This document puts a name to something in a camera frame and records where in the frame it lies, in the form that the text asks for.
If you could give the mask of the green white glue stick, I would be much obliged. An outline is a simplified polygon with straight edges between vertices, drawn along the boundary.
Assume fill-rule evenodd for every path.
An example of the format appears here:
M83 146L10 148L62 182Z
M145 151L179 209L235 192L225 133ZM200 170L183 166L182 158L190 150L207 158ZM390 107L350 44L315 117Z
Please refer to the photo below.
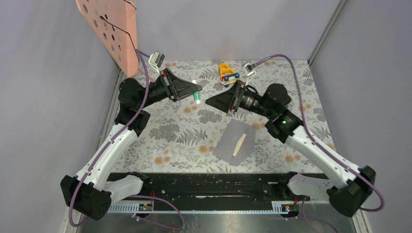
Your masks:
M195 92L193 94L193 98L194 98L194 103L195 104L200 104L201 103L201 97L200 97L200 93L199 92Z

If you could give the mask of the beige lined letter paper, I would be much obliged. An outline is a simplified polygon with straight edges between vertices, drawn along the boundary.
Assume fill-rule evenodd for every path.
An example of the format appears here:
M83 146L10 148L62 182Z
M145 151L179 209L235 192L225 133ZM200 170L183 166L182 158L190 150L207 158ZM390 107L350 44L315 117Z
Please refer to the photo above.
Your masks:
M243 145L244 140L246 139L246 137L247 137L247 134L244 133L244 134L239 138L239 140L237 141L236 146L235 146L234 151L233 151L233 156L234 156L234 157L236 157L237 154L239 153L239 151L240 151L240 149L241 149L241 147L242 147L242 145Z

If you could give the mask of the grey lavender envelope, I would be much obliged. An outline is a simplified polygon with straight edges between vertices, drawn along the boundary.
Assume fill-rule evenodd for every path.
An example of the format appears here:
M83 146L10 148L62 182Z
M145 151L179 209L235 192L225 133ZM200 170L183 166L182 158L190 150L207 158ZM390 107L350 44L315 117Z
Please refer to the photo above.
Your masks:
M236 143L244 133L247 134L247 137L239 153L234 157L233 151ZM232 119L212 154L233 166L238 166L254 152L255 138L256 130L251 125Z

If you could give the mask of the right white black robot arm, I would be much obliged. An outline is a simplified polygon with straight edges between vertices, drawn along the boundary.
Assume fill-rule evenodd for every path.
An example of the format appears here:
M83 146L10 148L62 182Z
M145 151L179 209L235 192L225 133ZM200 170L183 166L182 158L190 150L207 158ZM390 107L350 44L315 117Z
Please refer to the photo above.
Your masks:
M326 179L320 179L290 172L289 180L278 188L283 199L291 200L298 195L327 200L340 214L352 217L372 194L376 172L369 166L359 167L320 142L287 108L290 102L282 84L269 85L261 96L241 81L206 100L207 105L225 113L242 108L266 117L265 128L273 138L300 152L326 175Z

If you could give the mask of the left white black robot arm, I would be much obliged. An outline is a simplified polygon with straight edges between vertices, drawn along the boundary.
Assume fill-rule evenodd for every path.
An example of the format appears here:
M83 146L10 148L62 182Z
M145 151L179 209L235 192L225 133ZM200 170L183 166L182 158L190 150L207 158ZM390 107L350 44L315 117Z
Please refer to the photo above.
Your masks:
M150 114L144 108L164 99L179 101L200 92L202 87L175 76L169 68L162 70L155 82L142 86L136 79L120 83L120 110L109 136L87 164L75 176L66 175L60 183L69 207L93 220L100 220L111 204L131 195L143 200L151 187L138 175L130 174L115 182L107 179L120 157L145 129Z

